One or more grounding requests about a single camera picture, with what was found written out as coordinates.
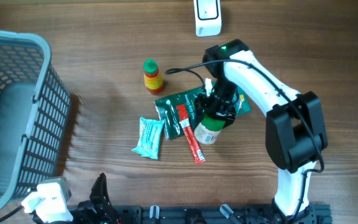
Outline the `green lid jar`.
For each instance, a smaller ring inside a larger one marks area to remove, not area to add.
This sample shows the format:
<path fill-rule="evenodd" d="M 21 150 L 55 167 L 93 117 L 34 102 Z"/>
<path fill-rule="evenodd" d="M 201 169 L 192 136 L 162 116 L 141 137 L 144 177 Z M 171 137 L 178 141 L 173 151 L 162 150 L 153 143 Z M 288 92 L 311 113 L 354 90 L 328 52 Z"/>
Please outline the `green lid jar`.
<path fill-rule="evenodd" d="M 225 121 L 213 119 L 204 114 L 203 119 L 194 130 L 196 140 L 201 144 L 214 144 L 225 125 Z"/>

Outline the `green 3M gloves packet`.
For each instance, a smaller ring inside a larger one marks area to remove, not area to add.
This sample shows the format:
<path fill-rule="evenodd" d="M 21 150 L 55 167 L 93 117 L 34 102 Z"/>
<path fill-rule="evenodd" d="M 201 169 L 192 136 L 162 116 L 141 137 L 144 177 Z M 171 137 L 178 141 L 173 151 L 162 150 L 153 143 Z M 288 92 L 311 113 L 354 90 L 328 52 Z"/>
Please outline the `green 3M gloves packet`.
<path fill-rule="evenodd" d="M 240 88 L 238 92 L 238 102 L 235 105 L 237 115 L 245 114 L 250 111 L 244 91 Z M 164 121 L 164 135 L 166 139 L 174 139 L 183 135 L 183 130 L 179 124 L 180 118 L 176 106 L 184 104 L 190 117 L 190 125 L 195 130 L 196 124 L 196 97 L 201 92 L 201 87 L 194 88 L 181 93 L 166 96 L 155 101 L 155 107 L 159 118 Z"/>

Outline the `red white stick sachet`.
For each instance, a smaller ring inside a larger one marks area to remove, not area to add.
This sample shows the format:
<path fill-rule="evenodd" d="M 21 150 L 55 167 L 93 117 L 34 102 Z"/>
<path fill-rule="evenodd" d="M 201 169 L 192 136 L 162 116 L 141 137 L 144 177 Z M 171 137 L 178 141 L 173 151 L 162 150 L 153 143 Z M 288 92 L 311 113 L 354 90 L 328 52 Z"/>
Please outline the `red white stick sachet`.
<path fill-rule="evenodd" d="M 176 106 L 180 121 L 179 124 L 184 132 L 186 140 L 188 141 L 189 147 L 191 149 L 191 154 L 193 156 L 195 164 L 201 164 L 206 161 L 201 151 L 201 148 L 195 138 L 193 129 L 190 125 L 190 117 L 186 110 L 184 104 Z"/>

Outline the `red yellow sauce bottle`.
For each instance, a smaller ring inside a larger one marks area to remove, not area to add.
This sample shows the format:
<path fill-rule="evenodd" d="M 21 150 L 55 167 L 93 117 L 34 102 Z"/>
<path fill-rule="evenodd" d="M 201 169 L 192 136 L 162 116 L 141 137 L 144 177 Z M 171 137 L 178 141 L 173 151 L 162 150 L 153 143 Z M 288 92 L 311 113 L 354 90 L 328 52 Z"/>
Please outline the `red yellow sauce bottle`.
<path fill-rule="evenodd" d="M 151 94 L 159 94 L 164 89 L 164 80 L 156 61 L 148 58 L 143 64 L 143 70 L 145 87 Z"/>

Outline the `light green wipes packet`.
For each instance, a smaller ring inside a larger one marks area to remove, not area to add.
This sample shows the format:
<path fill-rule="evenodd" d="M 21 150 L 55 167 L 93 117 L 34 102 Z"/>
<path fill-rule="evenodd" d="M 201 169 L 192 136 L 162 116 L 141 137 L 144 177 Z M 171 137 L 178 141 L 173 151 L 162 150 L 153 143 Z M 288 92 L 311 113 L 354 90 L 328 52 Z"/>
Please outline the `light green wipes packet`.
<path fill-rule="evenodd" d="M 140 154 L 142 157 L 158 159 L 158 150 L 161 140 L 161 133 L 164 122 L 155 119 L 139 119 L 139 140 L 133 152 Z"/>

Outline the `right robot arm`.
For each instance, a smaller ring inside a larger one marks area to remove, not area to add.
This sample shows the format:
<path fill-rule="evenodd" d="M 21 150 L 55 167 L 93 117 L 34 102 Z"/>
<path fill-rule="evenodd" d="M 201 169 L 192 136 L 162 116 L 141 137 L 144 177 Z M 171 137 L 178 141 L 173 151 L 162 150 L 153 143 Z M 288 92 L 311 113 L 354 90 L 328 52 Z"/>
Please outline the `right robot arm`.
<path fill-rule="evenodd" d="M 260 108 L 266 119 L 265 147 L 278 167 L 275 213 L 284 223 L 306 215 L 311 173 L 324 170 L 322 150 L 328 137 L 319 98 L 301 94 L 272 75 L 239 39 L 205 50 L 202 66 L 216 79 L 211 90 L 195 101 L 195 136 L 201 143 L 212 132 L 230 126 L 237 115 L 237 91 Z"/>

